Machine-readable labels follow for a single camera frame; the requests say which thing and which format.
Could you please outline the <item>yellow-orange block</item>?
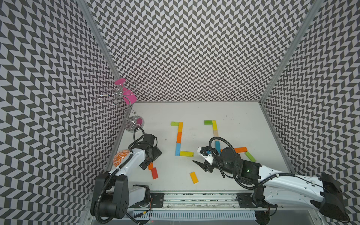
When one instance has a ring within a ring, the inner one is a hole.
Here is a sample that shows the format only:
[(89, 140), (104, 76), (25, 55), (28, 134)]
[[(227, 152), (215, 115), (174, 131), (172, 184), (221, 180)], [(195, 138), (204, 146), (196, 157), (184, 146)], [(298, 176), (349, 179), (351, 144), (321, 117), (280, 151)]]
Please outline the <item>yellow-orange block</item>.
[(183, 130), (183, 122), (179, 122), (178, 132), (179, 132), (179, 133), (182, 133), (182, 130)]
[(190, 178), (191, 178), (193, 184), (197, 184), (199, 182), (195, 172), (191, 172), (189, 175), (190, 175)]

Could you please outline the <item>yellow-green long block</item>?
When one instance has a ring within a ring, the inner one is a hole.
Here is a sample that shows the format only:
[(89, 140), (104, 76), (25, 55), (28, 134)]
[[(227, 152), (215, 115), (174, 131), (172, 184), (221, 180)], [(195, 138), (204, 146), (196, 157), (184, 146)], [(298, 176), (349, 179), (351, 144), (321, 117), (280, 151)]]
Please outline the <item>yellow-green long block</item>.
[(194, 152), (189, 152), (189, 151), (180, 151), (180, 156), (182, 157), (193, 157), (194, 156)]

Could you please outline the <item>blue block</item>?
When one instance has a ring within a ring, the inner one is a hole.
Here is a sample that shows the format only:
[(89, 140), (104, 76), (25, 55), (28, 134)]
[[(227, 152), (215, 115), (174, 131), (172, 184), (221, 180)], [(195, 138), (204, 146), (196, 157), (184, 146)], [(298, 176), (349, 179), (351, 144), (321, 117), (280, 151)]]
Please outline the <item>blue block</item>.
[(180, 156), (180, 153), (181, 153), (181, 143), (177, 143), (176, 144), (175, 155)]

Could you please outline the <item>orange patterned plate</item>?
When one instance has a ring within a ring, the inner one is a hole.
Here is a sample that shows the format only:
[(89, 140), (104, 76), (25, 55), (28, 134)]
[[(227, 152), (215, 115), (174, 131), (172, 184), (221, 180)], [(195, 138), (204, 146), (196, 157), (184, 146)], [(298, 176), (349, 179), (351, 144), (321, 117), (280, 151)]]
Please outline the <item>orange patterned plate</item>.
[(131, 152), (129, 150), (121, 150), (115, 154), (112, 162), (114, 167), (118, 167), (124, 162)]

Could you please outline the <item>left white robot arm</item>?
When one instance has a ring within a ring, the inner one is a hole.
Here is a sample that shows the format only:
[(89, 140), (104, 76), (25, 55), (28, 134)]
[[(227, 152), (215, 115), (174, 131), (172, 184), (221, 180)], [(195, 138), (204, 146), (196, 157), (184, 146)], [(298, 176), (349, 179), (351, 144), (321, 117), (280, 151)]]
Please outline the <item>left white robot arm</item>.
[(129, 186), (128, 177), (132, 169), (140, 167), (145, 170), (162, 154), (154, 135), (143, 132), (139, 138), (133, 139), (122, 162), (95, 179), (90, 213), (99, 224), (127, 217), (138, 225), (144, 225), (146, 222), (140, 217), (152, 209), (163, 207), (164, 193), (152, 193), (147, 185)]

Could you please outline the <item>red block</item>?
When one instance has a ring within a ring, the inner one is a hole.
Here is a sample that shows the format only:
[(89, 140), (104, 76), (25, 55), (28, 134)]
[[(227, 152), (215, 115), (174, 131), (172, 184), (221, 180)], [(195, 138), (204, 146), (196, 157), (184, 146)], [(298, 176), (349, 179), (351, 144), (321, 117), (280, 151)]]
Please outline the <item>red block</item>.
[(158, 172), (157, 169), (154, 167), (151, 169), (152, 178), (155, 180), (158, 178)]

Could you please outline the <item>yellow block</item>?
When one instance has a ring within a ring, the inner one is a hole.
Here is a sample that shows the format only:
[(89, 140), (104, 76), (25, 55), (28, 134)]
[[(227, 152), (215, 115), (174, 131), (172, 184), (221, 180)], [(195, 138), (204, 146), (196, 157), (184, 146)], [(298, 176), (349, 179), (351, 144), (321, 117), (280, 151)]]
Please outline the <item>yellow block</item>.
[(217, 126), (217, 122), (216, 122), (216, 121), (212, 121), (212, 128), (213, 128), (213, 131), (217, 131), (217, 130), (218, 130), (218, 126)]

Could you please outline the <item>metal base rail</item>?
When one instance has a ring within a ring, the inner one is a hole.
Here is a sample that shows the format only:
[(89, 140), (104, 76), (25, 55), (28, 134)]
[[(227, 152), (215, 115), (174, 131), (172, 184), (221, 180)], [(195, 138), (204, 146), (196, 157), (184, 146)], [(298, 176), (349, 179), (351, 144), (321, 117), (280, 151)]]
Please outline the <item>metal base rail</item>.
[(130, 207), (128, 213), (141, 223), (221, 224), (238, 221), (244, 224), (267, 222), (269, 225), (324, 225), (326, 220), (317, 211), (302, 206), (278, 204), (256, 207), (247, 191), (156, 191), (151, 204), (144, 208)]

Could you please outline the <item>teal block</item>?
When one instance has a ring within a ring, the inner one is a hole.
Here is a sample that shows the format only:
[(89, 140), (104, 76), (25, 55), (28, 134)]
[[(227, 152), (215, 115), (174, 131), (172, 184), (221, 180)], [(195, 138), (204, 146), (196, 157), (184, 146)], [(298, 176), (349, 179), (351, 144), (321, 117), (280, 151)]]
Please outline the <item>teal block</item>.
[(221, 153), (220, 141), (215, 141), (215, 147), (216, 147), (217, 152), (220, 154)]

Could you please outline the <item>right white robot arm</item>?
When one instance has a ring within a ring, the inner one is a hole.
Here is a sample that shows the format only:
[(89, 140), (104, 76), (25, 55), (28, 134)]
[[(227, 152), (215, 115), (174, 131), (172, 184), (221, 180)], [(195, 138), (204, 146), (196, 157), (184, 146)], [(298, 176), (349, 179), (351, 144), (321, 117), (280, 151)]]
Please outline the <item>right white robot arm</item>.
[(270, 209), (281, 204), (301, 205), (318, 210), (327, 218), (344, 223), (350, 221), (340, 183), (330, 174), (301, 176), (244, 160), (221, 137), (211, 138), (207, 146), (198, 147), (197, 153), (204, 162), (196, 164), (205, 172), (218, 169), (223, 178), (232, 179), (250, 191), (253, 207)]

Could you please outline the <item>orange block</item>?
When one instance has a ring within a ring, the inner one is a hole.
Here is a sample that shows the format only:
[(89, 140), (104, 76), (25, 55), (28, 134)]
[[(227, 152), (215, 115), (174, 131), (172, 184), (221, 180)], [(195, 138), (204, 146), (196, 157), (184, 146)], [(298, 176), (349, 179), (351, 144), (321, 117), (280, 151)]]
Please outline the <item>orange block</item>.
[(236, 153), (245, 153), (247, 152), (247, 148), (246, 147), (240, 147), (240, 148), (235, 148), (235, 152)]
[(177, 134), (177, 143), (181, 143), (182, 141), (182, 132), (178, 132)]
[(150, 164), (148, 165), (148, 170), (152, 170), (153, 168), (154, 168), (153, 163), (150, 163)]

